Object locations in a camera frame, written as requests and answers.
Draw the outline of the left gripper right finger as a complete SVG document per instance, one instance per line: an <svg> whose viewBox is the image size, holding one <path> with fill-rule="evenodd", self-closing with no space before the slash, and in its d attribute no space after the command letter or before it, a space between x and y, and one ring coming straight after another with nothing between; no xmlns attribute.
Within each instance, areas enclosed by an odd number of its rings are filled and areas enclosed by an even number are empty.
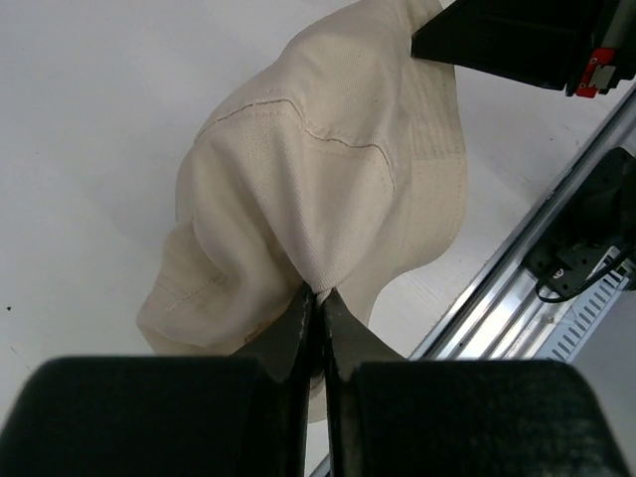
<svg viewBox="0 0 636 477"><path fill-rule="evenodd" d="M322 303L335 476L626 476L591 387L552 360L409 361Z"/></svg>

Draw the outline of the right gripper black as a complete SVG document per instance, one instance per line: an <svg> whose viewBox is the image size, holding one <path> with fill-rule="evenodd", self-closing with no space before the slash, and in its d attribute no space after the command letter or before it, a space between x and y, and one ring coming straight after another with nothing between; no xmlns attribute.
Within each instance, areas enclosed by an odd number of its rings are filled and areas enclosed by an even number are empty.
<svg viewBox="0 0 636 477"><path fill-rule="evenodd" d="M415 59L507 80L608 94L635 78L634 1L455 1L411 37Z"/></svg>

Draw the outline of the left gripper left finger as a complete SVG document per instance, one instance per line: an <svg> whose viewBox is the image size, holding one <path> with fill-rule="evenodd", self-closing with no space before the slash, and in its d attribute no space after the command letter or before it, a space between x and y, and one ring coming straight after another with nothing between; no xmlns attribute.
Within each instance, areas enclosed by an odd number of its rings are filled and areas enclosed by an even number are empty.
<svg viewBox="0 0 636 477"><path fill-rule="evenodd" d="M300 476L314 296L227 357L64 357L1 432L5 476Z"/></svg>

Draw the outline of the beige bucket hat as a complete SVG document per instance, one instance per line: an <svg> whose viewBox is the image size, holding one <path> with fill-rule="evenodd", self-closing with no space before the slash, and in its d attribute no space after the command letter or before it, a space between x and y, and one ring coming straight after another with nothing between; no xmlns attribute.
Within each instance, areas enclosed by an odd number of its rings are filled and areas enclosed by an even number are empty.
<svg viewBox="0 0 636 477"><path fill-rule="evenodd" d="M302 284L363 323L438 259L466 208L454 69L410 54L436 1L359 1L228 96L180 165L176 226L138 327L161 355L227 355Z"/></svg>

